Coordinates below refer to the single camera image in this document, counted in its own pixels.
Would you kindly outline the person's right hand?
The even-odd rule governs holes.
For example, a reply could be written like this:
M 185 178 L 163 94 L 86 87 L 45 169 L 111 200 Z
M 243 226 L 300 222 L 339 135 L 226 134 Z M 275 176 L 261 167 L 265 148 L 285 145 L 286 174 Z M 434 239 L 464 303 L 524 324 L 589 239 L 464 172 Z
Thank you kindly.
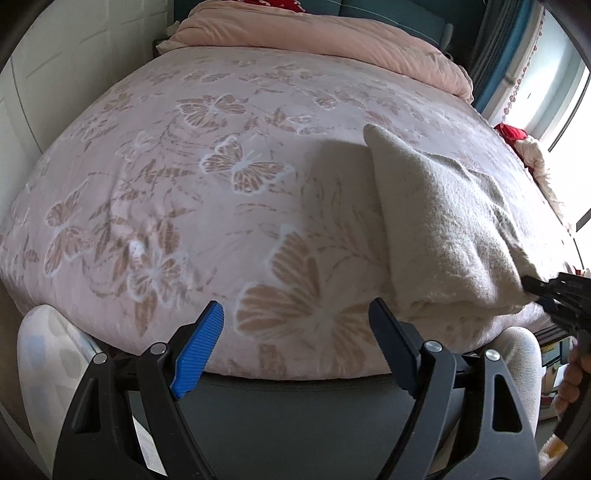
M 567 408 L 580 397 L 580 384 L 585 373 L 590 373 L 590 356 L 581 356 L 578 346 L 571 351 L 569 364 L 554 399 L 554 407 L 558 416 L 562 416 Z

